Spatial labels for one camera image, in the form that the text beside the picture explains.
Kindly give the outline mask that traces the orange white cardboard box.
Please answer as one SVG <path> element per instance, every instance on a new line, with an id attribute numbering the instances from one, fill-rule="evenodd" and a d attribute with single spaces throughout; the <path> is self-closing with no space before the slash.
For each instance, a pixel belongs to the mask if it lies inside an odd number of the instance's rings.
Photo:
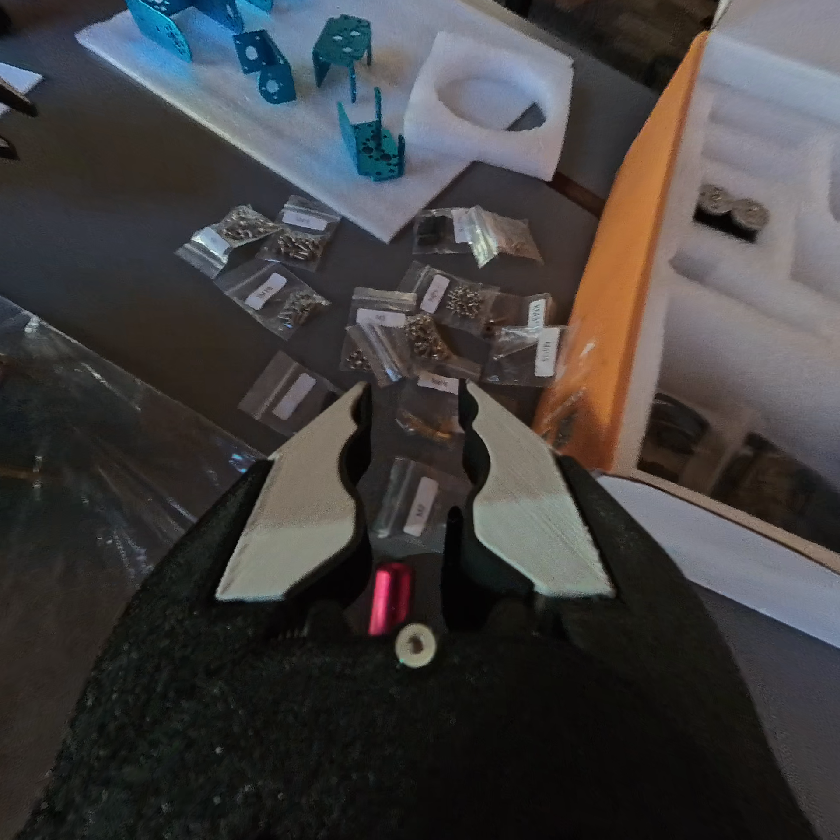
<path id="1" fill-rule="evenodd" d="M 700 586 L 838 647 L 838 552 L 637 466 L 656 385 L 655 261 L 710 37 L 838 75 L 838 2 L 721 2 L 619 169 L 570 316 L 564 370 L 535 429 L 600 473 L 615 499 Z"/>

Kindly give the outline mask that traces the short blue U bracket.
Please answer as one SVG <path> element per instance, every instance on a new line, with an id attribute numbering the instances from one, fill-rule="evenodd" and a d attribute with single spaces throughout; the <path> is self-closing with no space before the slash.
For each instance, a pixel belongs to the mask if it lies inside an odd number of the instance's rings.
<path id="1" fill-rule="evenodd" d="M 405 139 L 383 126 L 382 91 L 374 88 L 375 117 L 351 122 L 341 102 L 337 104 L 339 129 L 356 173 L 372 182 L 402 178 L 406 168 Z"/>

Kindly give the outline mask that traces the large clear plastic bag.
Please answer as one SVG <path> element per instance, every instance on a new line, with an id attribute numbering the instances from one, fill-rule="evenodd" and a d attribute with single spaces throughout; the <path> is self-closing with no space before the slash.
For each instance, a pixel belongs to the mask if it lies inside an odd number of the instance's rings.
<path id="1" fill-rule="evenodd" d="M 2 298 L 2 651 L 119 602 L 259 452 Z"/>

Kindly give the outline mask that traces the pile of small parts bags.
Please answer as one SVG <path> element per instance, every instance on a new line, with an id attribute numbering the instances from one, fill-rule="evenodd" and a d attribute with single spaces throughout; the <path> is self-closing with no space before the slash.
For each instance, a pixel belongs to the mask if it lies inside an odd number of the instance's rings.
<path id="1" fill-rule="evenodd" d="M 175 254 L 288 340 L 333 304 L 301 270 L 319 266 L 339 222 L 332 209 L 300 195 L 273 219 L 237 205 Z M 397 385 L 397 428 L 452 448 L 462 434 L 461 383 L 541 389 L 560 372 L 565 333 L 548 292 L 504 292 L 414 261 L 394 290 L 353 289 L 339 368 L 381 388 Z"/>

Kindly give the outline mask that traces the white foam sheet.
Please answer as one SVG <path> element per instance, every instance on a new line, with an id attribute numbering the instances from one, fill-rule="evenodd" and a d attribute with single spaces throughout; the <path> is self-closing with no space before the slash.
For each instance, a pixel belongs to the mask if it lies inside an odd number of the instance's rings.
<path id="1" fill-rule="evenodd" d="M 372 28 L 372 66 L 357 65 L 356 103 L 350 102 L 346 70 L 331 69 L 317 88 L 312 48 L 325 22 L 348 14 Z M 406 141 L 406 170 L 389 182 L 357 174 L 338 122 L 342 102 L 352 122 L 375 116 L 374 87 L 382 94 L 384 127 L 403 130 L 415 78 L 438 32 L 502 46 L 500 23 L 461 2 L 276 2 L 270 15 L 243 10 L 247 30 L 265 29 L 289 59 L 296 100 L 269 104 L 240 68 L 233 36 L 193 9 L 178 17 L 192 61 L 144 37 L 123 12 L 77 34 L 105 59 L 187 116 L 215 132 L 305 193 L 389 242 L 430 204 L 466 165 L 414 150 Z"/>

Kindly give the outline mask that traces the clear screw bag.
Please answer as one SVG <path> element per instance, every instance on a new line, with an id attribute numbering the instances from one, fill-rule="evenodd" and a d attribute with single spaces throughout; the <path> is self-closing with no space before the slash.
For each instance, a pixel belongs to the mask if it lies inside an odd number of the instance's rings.
<path id="1" fill-rule="evenodd" d="M 385 494 L 374 519 L 379 539 L 422 538 L 430 527 L 443 479 L 431 467 L 406 457 L 394 458 Z"/>

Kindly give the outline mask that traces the silver metal disc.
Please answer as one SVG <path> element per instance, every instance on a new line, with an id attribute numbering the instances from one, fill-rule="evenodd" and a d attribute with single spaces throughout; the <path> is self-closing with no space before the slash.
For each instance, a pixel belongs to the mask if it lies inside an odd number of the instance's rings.
<path id="1" fill-rule="evenodd" d="M 749 244 L 758 241 L 770 221 L 768 208 L 761 202 L 746 197 L 733 199 L 728 215 L 732 235 Z"/>
<path id="2" fill-rule="evenodd" d="M 725 188 L 702 183 L 698 192 L 695 219 L 704 222 L 720 222 L 729 217 L 734 204 L 734 197 Z"/>

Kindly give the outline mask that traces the red screwdriver handle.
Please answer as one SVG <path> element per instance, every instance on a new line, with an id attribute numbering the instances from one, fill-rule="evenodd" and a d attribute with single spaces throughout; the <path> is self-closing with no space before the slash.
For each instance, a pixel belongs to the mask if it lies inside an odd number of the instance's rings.
<path id="1" fill-rule="evenodd" d="M 367 634 L 380 637 L 403 626 L 413 609 L 415 574 L 400 561 L 380 563 L 374 570 Z"/>

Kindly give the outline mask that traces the teal multi-hole bracket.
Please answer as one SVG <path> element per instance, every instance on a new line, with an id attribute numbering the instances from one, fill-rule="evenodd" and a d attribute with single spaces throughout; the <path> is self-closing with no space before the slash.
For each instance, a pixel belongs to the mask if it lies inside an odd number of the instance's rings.
<path id="1" fill-rule="evenodd" d="M 314 79 L 320 88 L 332 67 L 343 67 L 348 71 L 350 97 L 357 101 L 355 65 L 365 59 L 372 63 L 372 26 L 362 17 L 342 14 L 330 17 L 311 51 Z"/>

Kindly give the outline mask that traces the white foam box insert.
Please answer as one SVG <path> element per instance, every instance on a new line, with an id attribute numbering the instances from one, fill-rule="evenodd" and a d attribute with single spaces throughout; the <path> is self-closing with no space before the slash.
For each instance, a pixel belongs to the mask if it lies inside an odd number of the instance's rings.
<path id="1" fill-rule="evenodd" d="M 770 211 L 755 244 L 702 183 Z M 838 552 L 838 75 L 710 37 L 655 261 L 637 466 Z"/>

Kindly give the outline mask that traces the small blue angled bracket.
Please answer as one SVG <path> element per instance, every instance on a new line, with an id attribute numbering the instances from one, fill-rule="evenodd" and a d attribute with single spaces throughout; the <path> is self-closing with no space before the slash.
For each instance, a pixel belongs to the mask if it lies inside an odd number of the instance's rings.
<path id="1" fill-rule="evenodd" d="M 259 94 L 270 104 L 297 99 L 291 65 L 265 29 L 234 35 L 234 49 L 244 75 L 257 75 Z"/>

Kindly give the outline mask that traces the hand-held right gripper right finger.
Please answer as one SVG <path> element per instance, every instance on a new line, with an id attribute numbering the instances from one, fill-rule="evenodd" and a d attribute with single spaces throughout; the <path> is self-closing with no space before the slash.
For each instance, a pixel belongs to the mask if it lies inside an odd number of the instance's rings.
<path id="1" fill-rule="evenodd" d="M 447 525 L 451 581 L 489 597 L 613 599 L 571 482 L 540 436 L 472 381 L 458 391 L 470 488 Z"/>

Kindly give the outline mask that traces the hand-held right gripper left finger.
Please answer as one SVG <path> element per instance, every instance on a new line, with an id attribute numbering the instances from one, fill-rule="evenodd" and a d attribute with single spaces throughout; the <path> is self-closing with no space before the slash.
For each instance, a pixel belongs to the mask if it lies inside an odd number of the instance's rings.
<path id="1" fill-rule="evenodd" d="M 371 463 L 372 409 L 371 387 L 358 382 L 271 456 L 218 601 L 360 596 L 373 565 L 358 491 Z"/>

